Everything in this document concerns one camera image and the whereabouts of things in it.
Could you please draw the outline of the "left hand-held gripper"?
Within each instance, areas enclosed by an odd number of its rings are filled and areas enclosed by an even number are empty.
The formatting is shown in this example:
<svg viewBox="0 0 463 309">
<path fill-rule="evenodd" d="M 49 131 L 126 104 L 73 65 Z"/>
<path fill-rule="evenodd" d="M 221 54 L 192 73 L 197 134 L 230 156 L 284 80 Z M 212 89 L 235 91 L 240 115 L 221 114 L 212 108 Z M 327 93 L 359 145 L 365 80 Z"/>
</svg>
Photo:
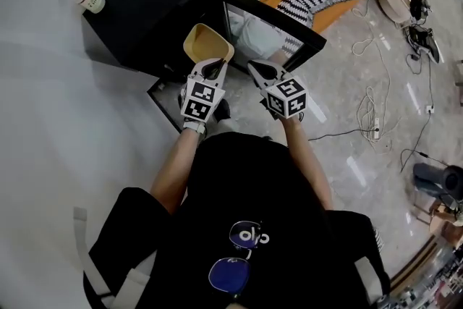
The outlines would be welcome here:
<svg viewBox="0 0 463 309">
<path fill-rule="evenodd" d="M 225 95 L 224 84 L 228 63 L 222 61 L 216 82 L 208 80 L 217 64 L 216 59 L 206 59 L 193 67 L 187 84 L 182 89 L 181 115 L 185 119 L 206 123 Z"/>
</svg>

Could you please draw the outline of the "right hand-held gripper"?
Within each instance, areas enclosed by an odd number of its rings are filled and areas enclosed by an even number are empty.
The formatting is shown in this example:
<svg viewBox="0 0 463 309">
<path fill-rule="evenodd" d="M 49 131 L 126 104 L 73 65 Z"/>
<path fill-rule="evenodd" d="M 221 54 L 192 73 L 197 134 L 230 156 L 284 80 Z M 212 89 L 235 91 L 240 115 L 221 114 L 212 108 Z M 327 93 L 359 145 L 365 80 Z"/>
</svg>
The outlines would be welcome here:
<svg viewBox="0 0 463 309">
<path fill-rule="evenodd" d="M 280 64 L 267 60 L 251 60 L 247 70 L 274 117 L 289 119 L 306 110 L 307 88 L 298 76 L 292 76 Z"/>
</svg>

